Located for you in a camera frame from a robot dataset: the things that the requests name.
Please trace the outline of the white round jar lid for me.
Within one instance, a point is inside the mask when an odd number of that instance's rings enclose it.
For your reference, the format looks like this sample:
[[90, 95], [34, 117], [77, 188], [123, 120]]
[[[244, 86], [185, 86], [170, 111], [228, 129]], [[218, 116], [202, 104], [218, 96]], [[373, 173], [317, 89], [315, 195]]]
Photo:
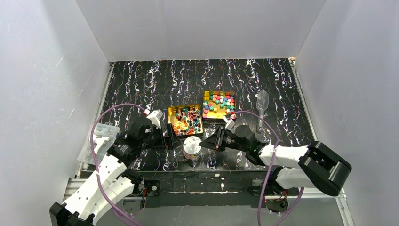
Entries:
[[187, 137], [183, 142], [183, 150], [186, 154], [196, 155], [201, 151], [201, 139], [199, 137]]

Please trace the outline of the tin tray of lollipops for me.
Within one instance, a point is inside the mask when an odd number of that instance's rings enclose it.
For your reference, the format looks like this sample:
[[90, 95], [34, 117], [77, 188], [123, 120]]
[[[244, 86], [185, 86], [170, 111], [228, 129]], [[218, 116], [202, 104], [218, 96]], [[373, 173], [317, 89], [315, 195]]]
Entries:
[[168, 107], [168, 123], [180, 139], [196, 136], [203, 137], [204, 126], [199, 104]]

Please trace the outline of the clear plastic jar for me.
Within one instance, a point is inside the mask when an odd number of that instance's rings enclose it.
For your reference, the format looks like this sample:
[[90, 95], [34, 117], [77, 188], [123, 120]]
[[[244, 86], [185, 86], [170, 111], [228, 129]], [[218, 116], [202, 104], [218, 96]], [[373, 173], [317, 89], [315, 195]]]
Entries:
[[197, 161], [201, 155], [201, 148], [198, 150], [183, 150], [184, 157], [190, 161]]

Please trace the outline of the translucent plastic scoop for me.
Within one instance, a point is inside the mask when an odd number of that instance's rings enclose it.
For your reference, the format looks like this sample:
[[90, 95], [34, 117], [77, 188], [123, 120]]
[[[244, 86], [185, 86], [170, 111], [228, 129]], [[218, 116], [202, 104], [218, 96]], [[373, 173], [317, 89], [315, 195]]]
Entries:
[[261, 133], [263, 129], [263, 121], [264, 113], [269, 106], [269, 94], [265, 90], [261, 90], [258, 94], [256, 94], [256, 108], [258, 110], [258, 116], [260, 119], [257, 123], [257, 132]]

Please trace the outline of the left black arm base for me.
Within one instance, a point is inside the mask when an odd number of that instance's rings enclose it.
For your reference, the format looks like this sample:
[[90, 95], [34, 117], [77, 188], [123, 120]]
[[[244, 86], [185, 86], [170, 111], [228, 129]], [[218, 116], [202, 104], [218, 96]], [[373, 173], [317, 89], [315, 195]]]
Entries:
[[145, 198], [158, 197], [160, 194], [160, 181], [143, 180], [138, 184], [137, 191], [135, 193]]

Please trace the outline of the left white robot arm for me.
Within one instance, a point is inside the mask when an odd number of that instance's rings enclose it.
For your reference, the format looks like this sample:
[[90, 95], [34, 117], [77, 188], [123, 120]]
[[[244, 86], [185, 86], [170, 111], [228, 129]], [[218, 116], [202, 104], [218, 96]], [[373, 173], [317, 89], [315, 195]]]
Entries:
[[49, 209], [54, 226], [94, 226], [116, 203], [126, 196], [141, 192], [143, 177], [129, 168], [146, 149], [173, 150], [182, 145], [171, 124], [164, 134], [154, 116], [136, 120], [130, 130], [119, 136], [103, 157], [98, 168], [63, 203]]

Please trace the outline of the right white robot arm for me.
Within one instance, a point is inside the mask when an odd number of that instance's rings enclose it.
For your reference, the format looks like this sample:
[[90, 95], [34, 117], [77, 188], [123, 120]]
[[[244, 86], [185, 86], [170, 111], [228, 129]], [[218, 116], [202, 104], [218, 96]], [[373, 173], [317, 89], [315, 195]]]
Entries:
[[259, 141], [247, 125], [238, 126], [234, 132], [219, 126], [199, 145], [215, 151], [242, 151], [254, 165], [276, 166], [266, 184], [276, 191], [317, 188], [336, 197], [352, 171], [344, 158], [320, 141], [299, 147], [274, 147]]

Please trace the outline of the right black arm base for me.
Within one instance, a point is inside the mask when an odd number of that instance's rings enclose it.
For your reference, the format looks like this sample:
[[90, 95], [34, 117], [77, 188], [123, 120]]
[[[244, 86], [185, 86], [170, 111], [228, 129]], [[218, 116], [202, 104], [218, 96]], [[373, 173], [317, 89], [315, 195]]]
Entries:
[[[264, 181], [255, 179], [251, 181], [251, 186], [248, 191], [252, 196], [258, 197], [261, 194]], [[281, 188], [275, 182], [268, 182], [264, 191], [264, 201], [266, 208], [272, 213], [281, 214], [288, 210], [288, 189]]]

